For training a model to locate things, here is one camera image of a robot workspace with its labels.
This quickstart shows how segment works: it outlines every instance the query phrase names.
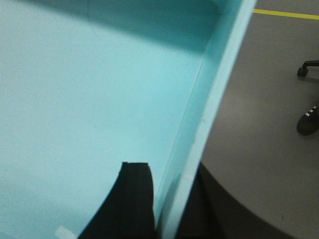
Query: yellow floor line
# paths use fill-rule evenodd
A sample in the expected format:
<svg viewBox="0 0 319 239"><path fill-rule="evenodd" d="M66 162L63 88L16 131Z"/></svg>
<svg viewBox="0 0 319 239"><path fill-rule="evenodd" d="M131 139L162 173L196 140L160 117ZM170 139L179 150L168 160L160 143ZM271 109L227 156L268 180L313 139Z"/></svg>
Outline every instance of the yellow floor line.
<svg viewBox="0 0 319 239"><path fill-rule="evenodd" d="M271 10L263 10L263 9L254 9L253 13L319 20L319 15L302 14L302 13L285 12L285 11L271 11Z"/></svg>

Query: chair caster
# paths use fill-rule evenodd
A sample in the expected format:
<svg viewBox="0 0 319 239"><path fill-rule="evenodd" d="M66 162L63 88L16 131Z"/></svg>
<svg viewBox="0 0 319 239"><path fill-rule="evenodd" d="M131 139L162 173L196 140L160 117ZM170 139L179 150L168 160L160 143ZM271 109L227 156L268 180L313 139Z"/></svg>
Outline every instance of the chair caster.
<svg viewBox="0 0 319 239"><path fill-rule="evenodd" d="M297 76L305 77L308 74L307 68L300 67L297 73Z"/></svg>

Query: chair leg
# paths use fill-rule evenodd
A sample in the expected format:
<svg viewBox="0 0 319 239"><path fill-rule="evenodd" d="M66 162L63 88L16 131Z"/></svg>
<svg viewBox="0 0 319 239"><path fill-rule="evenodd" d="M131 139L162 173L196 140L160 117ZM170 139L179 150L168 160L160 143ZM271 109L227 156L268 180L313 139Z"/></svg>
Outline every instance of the chair leg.
<svg viewBox="0 0 319 239"><path fill-rule="evenodd" d="M297 76L305 77L308 74L308 66L319 66L319 60L305 61L303 66L299 68Z"/></svg>

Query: office chair base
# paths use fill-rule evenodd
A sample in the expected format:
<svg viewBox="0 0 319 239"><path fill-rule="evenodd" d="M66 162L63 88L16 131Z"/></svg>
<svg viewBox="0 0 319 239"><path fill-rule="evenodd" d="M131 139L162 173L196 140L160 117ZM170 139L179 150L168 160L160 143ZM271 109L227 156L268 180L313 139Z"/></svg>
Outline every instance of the office chair base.
<svg viewBox="0 0 319 239"><path fill-rule="evenodd" d="M302 68L300 67L298 72L297 72L297 76L301 76L301 77L305 77L308 74L308 69L307 68Z"/></svg>

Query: white tape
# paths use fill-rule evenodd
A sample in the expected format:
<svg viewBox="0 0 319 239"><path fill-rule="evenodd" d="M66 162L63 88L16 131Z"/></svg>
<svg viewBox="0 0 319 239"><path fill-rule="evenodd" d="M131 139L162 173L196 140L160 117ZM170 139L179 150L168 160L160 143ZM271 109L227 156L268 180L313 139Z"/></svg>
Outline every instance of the white tape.
<svg viewBox="0 0 319 239"><path fill-rule="evenodd" d="M59 226L55 232L55 236L60 239L76 239L77 236L64 226Z"/></svg>

